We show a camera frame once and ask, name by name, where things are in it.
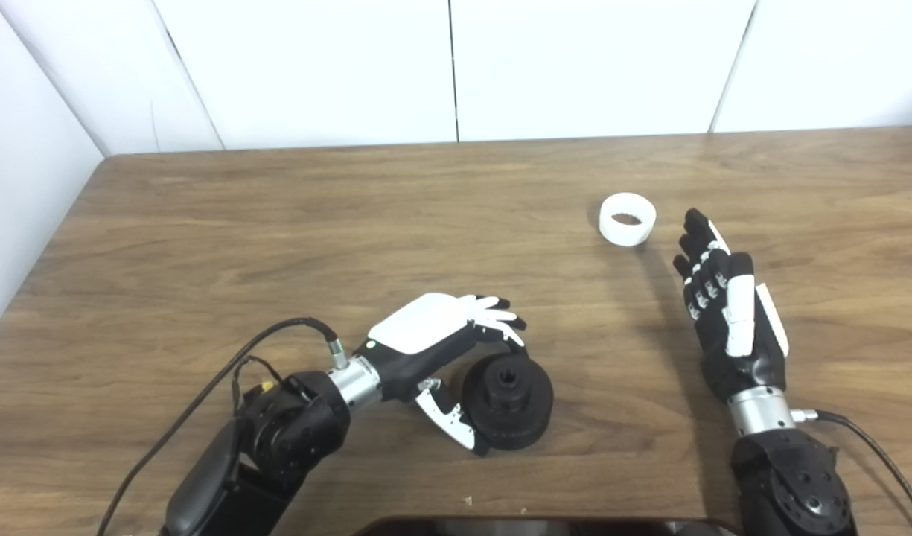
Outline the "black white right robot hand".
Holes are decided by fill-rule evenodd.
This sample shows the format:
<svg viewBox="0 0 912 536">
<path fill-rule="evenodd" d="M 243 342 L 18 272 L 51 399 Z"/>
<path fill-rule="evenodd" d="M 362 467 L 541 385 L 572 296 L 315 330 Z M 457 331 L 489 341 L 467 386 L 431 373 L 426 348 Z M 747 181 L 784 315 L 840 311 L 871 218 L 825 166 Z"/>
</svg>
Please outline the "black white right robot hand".
<svg viewBox="0 0 912 536">
<path fill-rule="evenodd" d="M 751 254 L 732 251 L 696 208 L 686 212 L 683 227 L 673 264 L 711 393 L 728 401 L 752 388 L 785 390 L 789 342 L 768 286 L 756 280 Z"/>
</svg>

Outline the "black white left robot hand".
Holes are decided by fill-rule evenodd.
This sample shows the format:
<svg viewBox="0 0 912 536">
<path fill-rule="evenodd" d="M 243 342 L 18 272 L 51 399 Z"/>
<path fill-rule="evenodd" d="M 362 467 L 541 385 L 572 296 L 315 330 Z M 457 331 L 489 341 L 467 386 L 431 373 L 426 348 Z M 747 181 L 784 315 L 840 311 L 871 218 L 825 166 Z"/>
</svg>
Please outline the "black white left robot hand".
<svg viewBox="0 0 912 536">
<path fill-rule="evenodd" d="M 382 403 L 417 401 L 450 438 L 484 456 L 489 441 L 436 373 L 480 343 L 503 343 L 511 355 L 527 356 L 518 335 L 527 324 L 510 307 L 499 296 L 424 294 L 373 326 L 354 356 L 377 375 Z"/>
</svg>

